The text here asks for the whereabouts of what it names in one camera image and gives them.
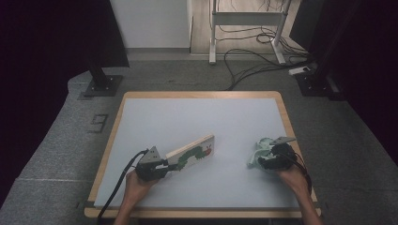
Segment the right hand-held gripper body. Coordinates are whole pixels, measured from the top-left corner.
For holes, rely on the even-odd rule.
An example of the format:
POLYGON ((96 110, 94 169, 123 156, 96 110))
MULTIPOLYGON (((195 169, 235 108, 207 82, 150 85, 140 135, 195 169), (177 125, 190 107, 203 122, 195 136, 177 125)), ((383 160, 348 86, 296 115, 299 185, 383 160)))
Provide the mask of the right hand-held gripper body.
POLYGON ((289 169, 296 161, 297 156, 289 142, 294 141, 295 138, 279 137, 272 141, 270 145, 273 158, 270 160, 270 168, 276 169, 289 169))

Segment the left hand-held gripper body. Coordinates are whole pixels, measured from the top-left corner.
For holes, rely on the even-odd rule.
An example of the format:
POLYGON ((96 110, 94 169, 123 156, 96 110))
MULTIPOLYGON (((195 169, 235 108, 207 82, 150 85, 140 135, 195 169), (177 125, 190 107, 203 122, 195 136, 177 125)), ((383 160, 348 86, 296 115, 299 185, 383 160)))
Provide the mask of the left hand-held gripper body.
POLYGON ((145 150, 145 154, 138 161, 135 171, 143 181, 162 179, 168 172, 169 163, 161 158, 156 146, 145 150))

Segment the light green cloth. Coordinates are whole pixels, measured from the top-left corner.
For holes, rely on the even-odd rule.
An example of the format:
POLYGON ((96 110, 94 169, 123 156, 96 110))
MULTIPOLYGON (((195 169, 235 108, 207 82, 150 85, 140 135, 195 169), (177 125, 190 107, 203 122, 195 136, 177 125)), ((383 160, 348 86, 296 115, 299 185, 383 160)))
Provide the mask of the light green cloth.
POLYGON ((271 152, 272 145, 271 143, 273 140, 271 138, 262 138, 259 142, 255 145, 255 150, 247 160, 247 167, 249 169, 259 169, 265 170, 265 168, 260 164, 258 161, 259 158, 262 159, 274 159, 276 156, 271 152))

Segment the caterpillar picture board book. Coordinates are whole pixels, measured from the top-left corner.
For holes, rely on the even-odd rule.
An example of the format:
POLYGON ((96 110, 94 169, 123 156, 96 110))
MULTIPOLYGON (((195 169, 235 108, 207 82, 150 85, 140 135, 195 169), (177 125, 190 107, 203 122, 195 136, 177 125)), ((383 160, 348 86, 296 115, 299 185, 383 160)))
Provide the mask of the caterpillar picture board book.
POLYGON ((174 171, 182 171, 201 160, 214 154, 215 136, 213 134, 191 142, 166 155, 166 160, 170 166, 174 166, 174 171))

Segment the person's left hand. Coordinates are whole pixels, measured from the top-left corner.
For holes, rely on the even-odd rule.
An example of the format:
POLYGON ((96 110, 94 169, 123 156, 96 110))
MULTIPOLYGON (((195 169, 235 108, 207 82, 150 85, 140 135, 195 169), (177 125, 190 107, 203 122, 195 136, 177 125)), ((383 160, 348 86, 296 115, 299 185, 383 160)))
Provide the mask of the person's left hand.
POLYGON ((148 191, 157 184, 158 181, 143 181, 136 171, 129 172, 126 175, 126 187, 123 203, 126 205, 135 205, 141 201, 148 191))

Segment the person's right hand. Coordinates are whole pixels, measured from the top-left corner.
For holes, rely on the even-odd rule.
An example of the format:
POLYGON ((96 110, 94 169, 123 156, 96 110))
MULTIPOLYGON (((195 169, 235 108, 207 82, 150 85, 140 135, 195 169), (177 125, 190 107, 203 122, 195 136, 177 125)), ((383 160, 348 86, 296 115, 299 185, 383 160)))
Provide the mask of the person's right hand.
POLYGON ((297 198, 309 197, 311 195, 307 181, 297 166, 292 166, 288 170, 277 171, 277 174, 290 187, 297 198))

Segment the wooden table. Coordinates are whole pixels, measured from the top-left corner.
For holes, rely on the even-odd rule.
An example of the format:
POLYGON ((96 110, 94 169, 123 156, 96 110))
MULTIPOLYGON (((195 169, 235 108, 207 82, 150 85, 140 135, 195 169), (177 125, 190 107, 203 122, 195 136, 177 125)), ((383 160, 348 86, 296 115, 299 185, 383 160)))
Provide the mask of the wooden table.
MULTIPOLYGON (((183 91, 183 92, 128 92, 122 98, 115 123, 113 125, 109 141, 107 143, 105 152, 103 154, 99 170, 94 182, 94 185, 89 194, 88 202, 95 202, 98 196, 100 184, 105 174, 108 159, 111 154, 112 145, 115 140, 115 135, 121 121, 124 105, 127 100, 134 98, 272 98, 276 101, 277 107, 283 119, 284 129, 286 131, 284 136, 291 137, 294 134, 292 126, 289 121, 286 108, 283 104, 283 99, 280 93, 276 91, 183 91)), ((89 218, 96 218, 102 215, 104 218, 114 218, 117 214, 118 207, 112 207, 110 204, 97 207, 94 204, 93 208, 85 208, 84 213, 89 218)), ((299 206, 295 208, 249 208, 249 209, 201 209, 201 208, 144 208, 139 203, 133 213, 135 218, 297 218, 300 215, 299 206)))

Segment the white power strip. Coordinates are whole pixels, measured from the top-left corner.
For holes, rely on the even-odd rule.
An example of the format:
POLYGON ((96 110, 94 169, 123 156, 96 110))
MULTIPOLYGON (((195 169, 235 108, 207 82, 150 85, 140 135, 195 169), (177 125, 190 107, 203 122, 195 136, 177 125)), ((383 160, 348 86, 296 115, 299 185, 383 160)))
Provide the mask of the white power strip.
POLYGON ((300 73, 305 73, 310 71, 311 69, 309 67, 297 67, 297 68, 292 68, 288 70, 288 74, 293 76, 293 75, 297 75, 300 73))

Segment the dark curtain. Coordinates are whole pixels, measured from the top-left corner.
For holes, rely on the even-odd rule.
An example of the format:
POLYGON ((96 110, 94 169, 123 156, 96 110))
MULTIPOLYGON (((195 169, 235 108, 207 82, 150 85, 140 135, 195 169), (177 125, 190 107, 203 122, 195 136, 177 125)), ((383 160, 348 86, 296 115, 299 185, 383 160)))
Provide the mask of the dark curtain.
POLYGON ((331 99, 345 99, 398 165, 398 0, 337 0, 331 99))
POLYGON ((69 80, 128 63, 111 0, 0 0, 0 207, 69 80))

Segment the black stand with base plate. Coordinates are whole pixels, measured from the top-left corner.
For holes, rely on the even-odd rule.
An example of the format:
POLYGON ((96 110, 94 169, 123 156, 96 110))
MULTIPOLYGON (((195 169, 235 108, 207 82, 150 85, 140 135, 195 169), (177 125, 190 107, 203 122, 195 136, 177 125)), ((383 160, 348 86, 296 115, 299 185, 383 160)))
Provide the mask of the black stand with base plate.
POLYGON ((86 63, 92 80, 83 92, 83 97, 113 97, 123 77, 121 75, 106 75, 101 66, 91 57, 86 58, 86 63))
POLYGON ((296 75, 301 94, 305 97, 327 97, 331 84, 328 75, 331 60, 340 38, 337 0, 302 0, 290 37, 309 53, 315 67, 296 75))

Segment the white desk frame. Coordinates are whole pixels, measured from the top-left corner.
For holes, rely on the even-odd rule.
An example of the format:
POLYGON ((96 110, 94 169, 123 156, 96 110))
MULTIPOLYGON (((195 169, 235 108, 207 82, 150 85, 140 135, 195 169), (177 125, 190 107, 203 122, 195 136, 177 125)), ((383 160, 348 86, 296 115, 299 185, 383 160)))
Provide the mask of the white desk frame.
POLYGON ((279 12, 219 12, 217 10, 217 0, 210 0, 210 45, 209 45, 209 64, 216 64, 216 27, 218 25, 264 25, 275 26, 277 28, 275 37, 270 41, 272 50, 280 65, 285 64, 280 43, 283 28, 288 16, 288 11, 292 0, 284 0, 283 9, 279 12))

